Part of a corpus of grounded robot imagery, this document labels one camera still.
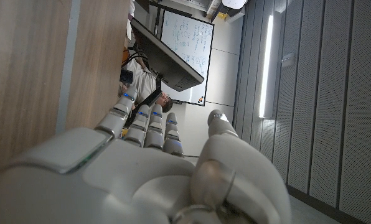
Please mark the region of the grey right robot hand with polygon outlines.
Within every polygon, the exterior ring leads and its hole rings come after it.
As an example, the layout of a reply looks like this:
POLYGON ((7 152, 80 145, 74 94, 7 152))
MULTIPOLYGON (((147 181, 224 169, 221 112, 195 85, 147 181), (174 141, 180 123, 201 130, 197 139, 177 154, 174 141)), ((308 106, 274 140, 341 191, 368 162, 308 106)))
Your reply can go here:
POLYGON ((0 170, 0 223, 290 223, 275 166, 213 110, 196 163, 175 114, 128 89, 97 127, 75 128, 0 170))

